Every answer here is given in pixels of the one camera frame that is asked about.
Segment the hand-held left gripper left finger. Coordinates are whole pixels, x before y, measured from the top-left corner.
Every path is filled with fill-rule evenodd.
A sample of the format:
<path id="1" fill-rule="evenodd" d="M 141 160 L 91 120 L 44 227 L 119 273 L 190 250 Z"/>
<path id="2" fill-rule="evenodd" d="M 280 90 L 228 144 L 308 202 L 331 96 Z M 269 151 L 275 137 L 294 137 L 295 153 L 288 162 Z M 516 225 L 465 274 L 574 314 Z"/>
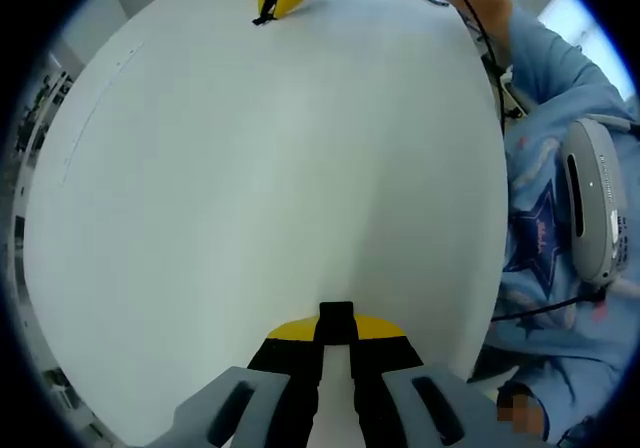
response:
<path id="1" fill-rule="evenodd" d="M 305 447 L 318 410 L 317 316 L 273 329 L 245 368 L 231 367 L 183 402 L 174 447 Z"/>

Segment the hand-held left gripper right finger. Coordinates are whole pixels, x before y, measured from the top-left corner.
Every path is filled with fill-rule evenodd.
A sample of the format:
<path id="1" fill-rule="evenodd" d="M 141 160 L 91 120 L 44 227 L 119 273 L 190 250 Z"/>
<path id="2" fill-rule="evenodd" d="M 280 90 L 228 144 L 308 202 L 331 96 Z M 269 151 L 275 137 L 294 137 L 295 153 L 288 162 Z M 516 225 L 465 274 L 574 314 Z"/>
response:
<path id="1" fill-rule="evenodd" d="M 401 328 L 356 314 L 354 330 L 354 408 L 367 447 L 498 445 L 489 400 L 426 366 Z"/>

